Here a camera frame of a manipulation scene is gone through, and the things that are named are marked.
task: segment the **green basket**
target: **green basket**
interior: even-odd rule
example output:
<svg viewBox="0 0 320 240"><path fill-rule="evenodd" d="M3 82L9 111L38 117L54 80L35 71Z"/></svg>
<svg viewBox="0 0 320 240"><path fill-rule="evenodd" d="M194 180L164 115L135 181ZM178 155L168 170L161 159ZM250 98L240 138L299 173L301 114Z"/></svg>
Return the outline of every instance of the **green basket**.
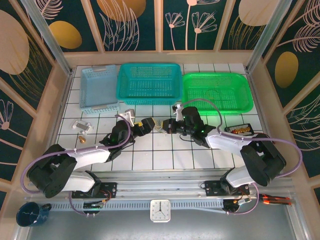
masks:
<svg viewBox="0 0 320 240"><path fill-rule="evenodd" d="M248 80L237 73L200 72L183 76L182 103L192 99L213 102L223 115L239 115L249 112L254 101ZM196 107L202 116L218 115L207 102L195 101L187 106Z"/></svg>

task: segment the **plastic basket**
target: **plastic basket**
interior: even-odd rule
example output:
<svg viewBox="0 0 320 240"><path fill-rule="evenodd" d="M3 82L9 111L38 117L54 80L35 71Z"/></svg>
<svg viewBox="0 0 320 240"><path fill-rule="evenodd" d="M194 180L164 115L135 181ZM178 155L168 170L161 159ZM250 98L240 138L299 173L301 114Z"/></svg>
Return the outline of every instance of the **plastic basket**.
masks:
<svg viewBox="0 0 320 240"><path fill-rule="evenodd" d="M247 113L254 106L248 80L237 73L207 72L184 75L182 102L198 98L213 102L223 115ZM197 107L203 116L218 115L218 112L204 101L192 102L187 106Z"/></svg>
<svg viewBox="0 0 320 240"><path fill-rule="evenodd" d="M94 66L81 72L80 109L90 114L118 111L115 65Z"/></svg>
<svg viewBox="0 0 320 240"><path fill-rule="evenodd" d="M123 64L116 96L127 105L173 105L182 97L181 68L171 63Z"/></svg>

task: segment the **blue mug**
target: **blue mug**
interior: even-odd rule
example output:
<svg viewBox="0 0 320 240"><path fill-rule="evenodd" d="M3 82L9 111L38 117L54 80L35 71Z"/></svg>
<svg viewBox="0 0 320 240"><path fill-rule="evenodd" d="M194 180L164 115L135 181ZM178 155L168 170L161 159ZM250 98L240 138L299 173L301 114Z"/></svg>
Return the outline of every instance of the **blue mug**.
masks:
<svg viewBox="0 0 320 240"><path fill-rule="evenodd" d="M16 214L16 222L21 227L34 227L44 224L47 220L51 204L39 205L33 201L27 202Z"/></svg>

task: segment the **white tile floor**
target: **white tile floor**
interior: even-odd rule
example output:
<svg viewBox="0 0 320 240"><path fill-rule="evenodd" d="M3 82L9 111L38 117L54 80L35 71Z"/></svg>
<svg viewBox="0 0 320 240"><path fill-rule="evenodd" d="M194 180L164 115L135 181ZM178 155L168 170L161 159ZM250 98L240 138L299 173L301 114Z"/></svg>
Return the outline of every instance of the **white tile floor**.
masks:
<svg viewBox="0 0 320 240"><path fill-rule="evenodd" d="M242 64L180 64L182 74L192 72L233 72L245 74ZM117 120L114 117L116 112L104 114L86 115L79 109L79 92L81 70L91 66L78 66L71 85L68 101L61 122L57 143L64 148L85 148L89 146L101 146L101 141L106 134L112 131ZM120 111L135 109L135 122L147 117L154 117L156 120L174 118L172 109L168 105L126 105L119 104ZM85 143L80 143L79 134L71 129L74 119L81 119L93 125L93 129L86 138ZM201 116L205 124L217 126L218 116ZM254 106L253 109L242 115L224 116L223 129L234 125L250 123L257 132L262 132L259 116ZM120 156L108 163L97 163L89 166L93 172L107 171L132 171L132 170L172 170L172 169L220 169L233 168L244 165L241 157L219 149L207 149L194 142L182 141L178 134L165 135L153 131L148 135L136 139L136 143L124 149Z"/></svg>

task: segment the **screw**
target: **screw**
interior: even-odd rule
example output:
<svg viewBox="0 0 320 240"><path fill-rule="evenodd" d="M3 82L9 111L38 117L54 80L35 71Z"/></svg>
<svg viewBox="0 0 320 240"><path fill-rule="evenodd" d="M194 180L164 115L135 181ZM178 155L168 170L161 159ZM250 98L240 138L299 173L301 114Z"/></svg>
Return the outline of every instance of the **screw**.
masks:
<svg viewBox="0 0 320 240"><path fill-rule="evenodd" d="M83 136L79 136L78 138L81 144L84 144L86 142L86 139Z"/></svg>

